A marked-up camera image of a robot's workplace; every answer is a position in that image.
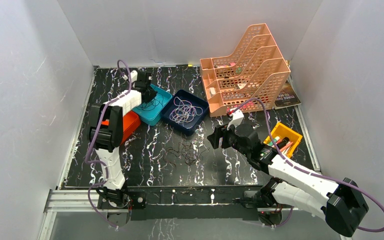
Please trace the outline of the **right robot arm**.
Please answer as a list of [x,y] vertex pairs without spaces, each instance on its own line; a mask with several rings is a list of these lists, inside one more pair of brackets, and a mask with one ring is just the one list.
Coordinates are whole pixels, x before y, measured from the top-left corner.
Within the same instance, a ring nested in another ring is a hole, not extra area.
[[213,149],[233,148],[253,168],[272,177],[261,193],[268,207],[294,206],[325,220],[331,229],[349,238],[369,211],[355,181],[346,177],[337,183],[281,157],[274,147],[261,142],[248,124],[218,125],[207,139]]

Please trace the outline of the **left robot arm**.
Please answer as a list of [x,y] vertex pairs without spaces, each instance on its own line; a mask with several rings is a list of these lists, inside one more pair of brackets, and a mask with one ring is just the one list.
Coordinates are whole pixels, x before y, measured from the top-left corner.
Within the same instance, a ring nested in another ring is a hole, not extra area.
[[123,78],[128,81],[128,88],[115,98],[94,104],[90,111],[88,137],[90,145],[86,161],[95,151],[103,173],[103,182],[95,190],[104,201],[113,207],[124,208],[130,202],[129,194],[123,190],[126,178],[123,174],[119,148],[124,137],[123,118],[134,108],[149,103],[157,92],[152,88],[150,72],[133,70]]

